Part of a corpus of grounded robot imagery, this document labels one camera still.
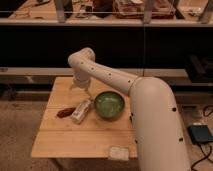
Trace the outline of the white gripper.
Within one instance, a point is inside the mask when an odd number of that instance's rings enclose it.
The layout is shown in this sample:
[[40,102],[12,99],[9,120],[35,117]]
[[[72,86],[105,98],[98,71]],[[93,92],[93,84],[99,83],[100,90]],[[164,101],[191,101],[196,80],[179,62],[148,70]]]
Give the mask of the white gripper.
[[70,85],[69,90],[72,90],[75,86],[85,89],[86,94],[89,96],[90,99],[93,99],[92,94],[90,93],[88,87],[90,86],[91,78],[78,78],[76,76],[73,77],[73,84]]

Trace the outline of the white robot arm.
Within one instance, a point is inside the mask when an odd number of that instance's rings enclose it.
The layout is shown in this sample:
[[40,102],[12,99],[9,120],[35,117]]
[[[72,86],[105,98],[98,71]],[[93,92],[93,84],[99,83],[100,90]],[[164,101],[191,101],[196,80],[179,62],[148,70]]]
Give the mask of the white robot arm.
[[90,48],[71,54],[68,63],[77,86],[89,86],[94,77],[130,98],[141,171],[191,171],[177,103],[165,81],[98,64]]

